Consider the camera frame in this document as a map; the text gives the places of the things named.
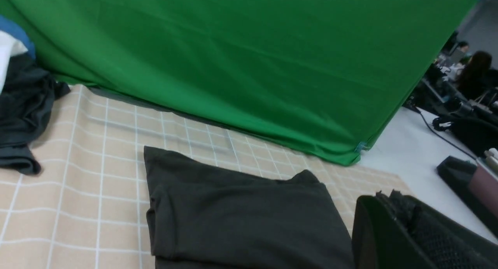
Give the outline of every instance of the white fabric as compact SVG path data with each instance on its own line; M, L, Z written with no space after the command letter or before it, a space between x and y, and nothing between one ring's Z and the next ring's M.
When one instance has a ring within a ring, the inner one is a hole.
M26 53L28 49L19 40L12 37L6 32L0 31L0 93L5 84L7 67L11 56Z
M461 64L452 65L451 67L443 67L441 70L446 76L448 76L453 81L457 80L457 77L462 73L465 66Z
M422 113L427 122L432 124L436 116L426 111ZM439 134L469 152L450 134ZM418 199L498 244L498 239L437 175L436 167L450 155L472 161L463 152L435 136L418 113L402 107L372 149L361 154L359 164L397 174Z

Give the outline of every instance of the black mesh fabric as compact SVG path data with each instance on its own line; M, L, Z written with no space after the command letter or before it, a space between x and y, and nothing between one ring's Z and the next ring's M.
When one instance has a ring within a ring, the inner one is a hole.
M379 193L377 198L406 227L413 241L438 269L498 269L497 245L398 191L393 191L389 198Z
M414 210L409 233L439 269L498 268L420 207Z

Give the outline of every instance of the blue fabric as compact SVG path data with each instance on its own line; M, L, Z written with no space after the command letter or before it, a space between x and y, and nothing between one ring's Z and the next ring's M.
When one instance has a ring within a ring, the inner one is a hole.
M28 49L28 55L30 55L30 57L32 57L33 59L36 59L34 43L31 42L26 32L23 30L23 28L18 26L18 24L0 15L0 31L4 31L22 42Z

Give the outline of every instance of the person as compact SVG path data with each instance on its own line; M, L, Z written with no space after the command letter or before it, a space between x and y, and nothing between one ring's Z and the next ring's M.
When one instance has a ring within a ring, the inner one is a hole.
M470 58L472 58L472 56L465 56L458 62L458 64L466 66L466 64L468 64L468 61L470 61Z
M470 46L468 45L468 42L466 41L461 41L461 42L458 42L457 44L457 48L462 51L463 53L467 53L468 52L468 49L470 48Z
M477 99L484 91L482 78L491 68L492 61L493 58L489 53L477 51L457 77L456 87L467 99Z

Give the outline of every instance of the blue clip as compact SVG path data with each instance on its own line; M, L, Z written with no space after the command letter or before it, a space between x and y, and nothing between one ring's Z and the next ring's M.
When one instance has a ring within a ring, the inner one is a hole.
M366 147L366 142L362 141L362 142L360 142L360 143L356 146L356 148L354 149L354 151L355 151L356 153L359 153L359 152L360 152L361 150L363 150L365 147Z

